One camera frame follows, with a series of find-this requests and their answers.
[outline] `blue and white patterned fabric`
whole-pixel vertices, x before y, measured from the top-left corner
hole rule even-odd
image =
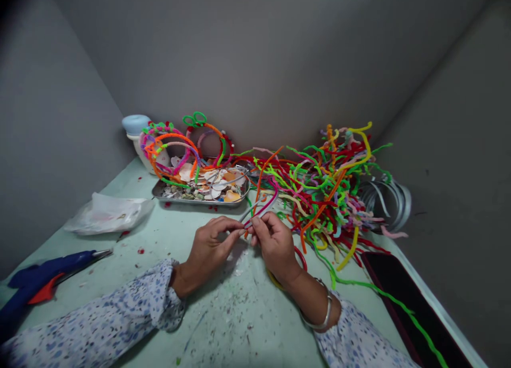
[[[314,332],[330,367],[418,367],[390,344],[351,302],[336,291],[331,293],[341,302],[339,322],[325,333]]]
[[[27,329],[1,347],[14,367],[108,367],[154,328],[179,326],[185,304],[169,288],[173,259],[163,260],[115,291],[66,316]],[[395,349],[355,306],[341,302],[341,317],[315,333],[330,367],[417,367]]]
[[[179,326],[185,304],[169,288],[178,264],[163,260],[114,293],[21,332],[2,345],[2,354],[15,367],[112,365],[154,328]]]

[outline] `phone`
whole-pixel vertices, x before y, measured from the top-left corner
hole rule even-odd
[[[397,257],[381,252],[364,252],[361,258],[373,283],[415,313],[415,318],[449,367],[472,367]],[[389,298],[382,299],[412,360],[422,367],[441,367],[408,314]]]

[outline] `gray wall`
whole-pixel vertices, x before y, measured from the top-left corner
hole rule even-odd
[[[134,157],[122,115],[53,0],[23,0],[0,47],[0,277]]]
[[[56,0],[124,115],[200,110],[238,149],[383,130],[486,0]]]
[[[392,122],[414,199],[399,247],[492,367],[509,366],[511,0],[495,0]]]

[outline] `woman's left hand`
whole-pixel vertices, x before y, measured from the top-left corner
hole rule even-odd
[[[230,231],[229,236],[220,242],[218,235],[226,231]],[[225,216],[211,219],[200,227],[195,232],[188,260],[175,267],[171,286],[177,296],[184,298],[206,283],[225,262],[236,240],[244,233],[242,223]]]

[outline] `white plastic bag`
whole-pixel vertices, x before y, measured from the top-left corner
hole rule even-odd
[[[121,199],[96,192],[92,201],[64,224],[64,230],[78,235],[129,231],[141,223],[154,207],[148,199]]]

